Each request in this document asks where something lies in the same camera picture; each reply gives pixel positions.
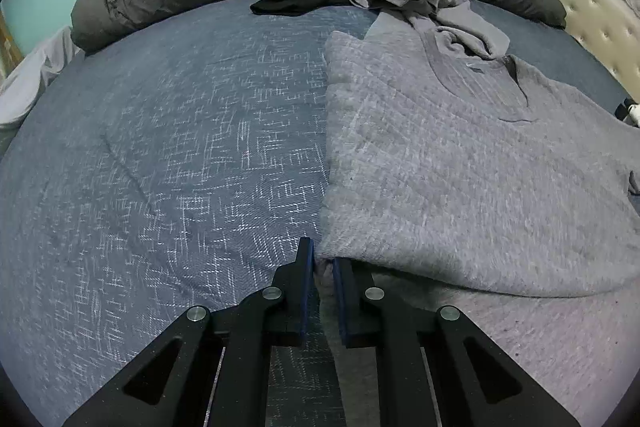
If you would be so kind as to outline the grey knit sweater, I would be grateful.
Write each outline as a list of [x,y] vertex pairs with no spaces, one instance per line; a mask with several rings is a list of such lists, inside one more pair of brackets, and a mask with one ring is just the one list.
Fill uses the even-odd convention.
[[639,132],[507,55],[390,12],[326,42],[322,261],[461,308],[577,420],[639,369]]

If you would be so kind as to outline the blue patterned bed sheet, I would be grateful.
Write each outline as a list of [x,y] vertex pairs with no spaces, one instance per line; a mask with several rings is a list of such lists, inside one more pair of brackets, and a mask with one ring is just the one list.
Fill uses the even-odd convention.
[[[2,157],[1,365],[41,425],[62,426],[190,306],[234,306],[299,237],[319,243],[324,44],[362,38],[376,15],[255,16],[255,1],[78,54]],[[566,32],[471,2],[544,75],[608,112],[627,96]],[[388,280],[413,306],[459,307],[583,426],[624,425],[639,401],[639,282],[536,301]],[[303,349],[274,352],[269,426],[347,425],[311,302]]]

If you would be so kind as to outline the white folded garment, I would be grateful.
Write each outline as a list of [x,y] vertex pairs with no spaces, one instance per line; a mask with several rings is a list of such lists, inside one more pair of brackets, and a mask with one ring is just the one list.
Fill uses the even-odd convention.
[[627,116],[624,119],[626,124],[630,124],[634,127],[640,127],[640,105],[632,104],[628,107]]

